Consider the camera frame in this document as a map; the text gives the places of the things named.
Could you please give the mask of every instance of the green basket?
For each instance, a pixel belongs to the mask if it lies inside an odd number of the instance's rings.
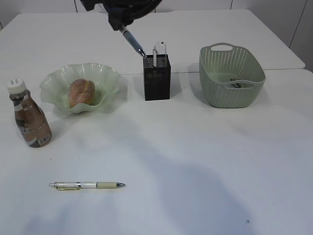
[[[232,49],[212,50],[216,46]],[[264,71],[251,52],[227,43],[203,47],[199,71],[204,96],[217,108],[249,106],[265,82]]]

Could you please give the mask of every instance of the white cap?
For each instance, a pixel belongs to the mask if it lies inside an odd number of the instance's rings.
[[[6,87],[10,94],[18,94],[27,89],[24,81],[19,78],[8,81]]]

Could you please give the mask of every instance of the glass bowl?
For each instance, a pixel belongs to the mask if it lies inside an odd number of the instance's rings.
[[[118,80],[120,76],[121,75],[111,67],[97,63],[67,65],[49,74],[47,78],[41,82],[41,100],[54,104],[61,110],[75,114],[85,111],[94,111],[108,100],[106,97],[109,94],[118,92]],[[70,108],[67,93],[71,83],[80,78],[94,82],[94,99],[90,105],[80,103]]]

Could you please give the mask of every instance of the white table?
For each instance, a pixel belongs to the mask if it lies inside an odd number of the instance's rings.
[[[304,63],[248,10],[153,13],[129,30],[152,53],[164,40],[172,72],[199,71],[200,49],[219,42],[248,48],[263,69],[300,69]],[[32,70],[43,79],[67,64],[97,62],[121,74],[141,74],[142,59],[102,13],[18,15],[0,34],[0,71]]]
[[[113,105],[67,117],[29,80],[53,132],[40,149],[23,145],[1,85],[1,234],[312,234],[313,75],[266,76],[250,107],[216,109],[197,73],[173,74],[172,98],[150,102],[142,75],[128,75]],[[54,181],[127,187],[59,192]]]

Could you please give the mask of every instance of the plastic bottle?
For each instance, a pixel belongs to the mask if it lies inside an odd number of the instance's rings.
[[[30,92],[21,79],[12,79],[6,84],[13,101],[15,121],[26,144],[38,148],[46,145],[52,133],[45,114],[30,97]]]

